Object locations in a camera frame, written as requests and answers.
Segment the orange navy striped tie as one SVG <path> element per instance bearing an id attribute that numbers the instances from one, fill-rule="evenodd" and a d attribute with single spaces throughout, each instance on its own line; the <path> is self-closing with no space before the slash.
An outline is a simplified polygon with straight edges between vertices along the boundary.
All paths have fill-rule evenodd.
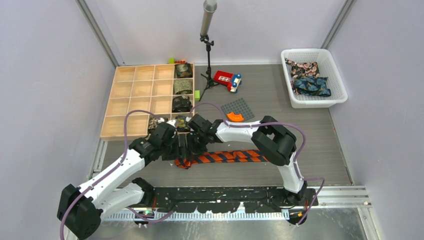
<path id="1" fill-rule="evenodd" d="M 230 150 L 205 152 L 203 154 L 189 157 L 178 158 L 174 164 L 181 169 L 189 169 L 196 164 L 209 163 L 260 163 L 267 162 L 267 158 L 258 150 Z"/>

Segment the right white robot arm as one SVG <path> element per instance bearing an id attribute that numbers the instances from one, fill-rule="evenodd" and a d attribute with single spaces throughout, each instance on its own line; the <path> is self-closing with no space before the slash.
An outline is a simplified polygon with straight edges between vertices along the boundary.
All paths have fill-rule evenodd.
<path id="1" fill-rule="evenodd" d="M 188 117 L 187 125 L 202 147 L 227 142 L 254 144 L 270 163 L 277 166 L 287 202 L 299 205 L 305 199 L 308 184 L 301 174 L 297 158 L 305 147 L 307 138 L 298 128 L 303 142 L 300 147 L 296 146 L 297 138 L 288 130 L 288 127 L 296 129 L 296 125 L 279 122 L 269 115 L 264 116 L 261 121 L 253 122 L 231 122 L 222 119 L 210 122 L 199 114 Z"/>

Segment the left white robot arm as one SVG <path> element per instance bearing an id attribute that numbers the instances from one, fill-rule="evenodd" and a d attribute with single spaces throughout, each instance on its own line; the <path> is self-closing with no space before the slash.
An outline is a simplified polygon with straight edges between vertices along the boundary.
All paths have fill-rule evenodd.
<path id="1" fill-rule="evenodd" d="M 148 138 L 126 142 L 123 154 L 97 176 L 79 186 L 66 186 L 57 211 L 60 239 L 65 238 L 64 230 L 68 229 L 78 239 L 85 240 L 98 229 L 102 220 L 115 212 L 135 204 L 141 207 L 152 204 L 154 187 L 141 177 L 122 189 L 117 187 L 171 150 L 177 140 L 177 125 L 176 120 L 160 120 Z"/>

